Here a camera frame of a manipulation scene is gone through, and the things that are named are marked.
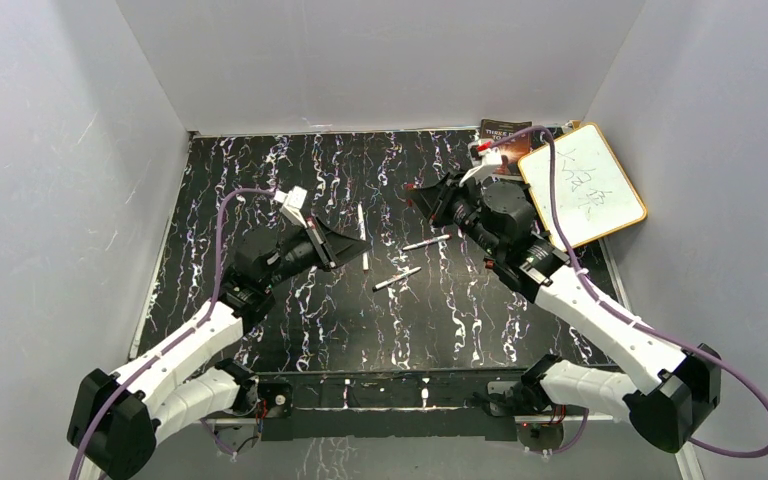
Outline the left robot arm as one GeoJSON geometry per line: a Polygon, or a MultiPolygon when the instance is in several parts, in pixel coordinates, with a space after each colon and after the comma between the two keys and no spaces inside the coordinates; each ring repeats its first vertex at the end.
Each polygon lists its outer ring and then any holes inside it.
{"type": "Polygon", "coordinates": [[[334,271],[370,248],[315,216],[282,231],[247,232],[216,298],[141,357],[82,379],[67,429],[77,450],[70,478],[130,479],[160,443],[189,424],[220,411],[252,413],[262,401],[256,373],[231,360],[203,374],[196,369],[266,317],[276,286],[311,269],[334,271]]]}

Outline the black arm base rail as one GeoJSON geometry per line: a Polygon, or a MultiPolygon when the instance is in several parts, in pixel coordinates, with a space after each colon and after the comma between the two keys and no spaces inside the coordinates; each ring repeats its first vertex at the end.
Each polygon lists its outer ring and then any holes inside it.
{"type": "Polygon", "coordinates": [[[583,418],[576,406],[529,407],[505,395],[521,368],[270,372],[261,377],[258,407],[214,413],[218,438],[242,453],[256,443],[355,437],[482,438],[521,443],[540,452],[565,446],[583,418]]]}

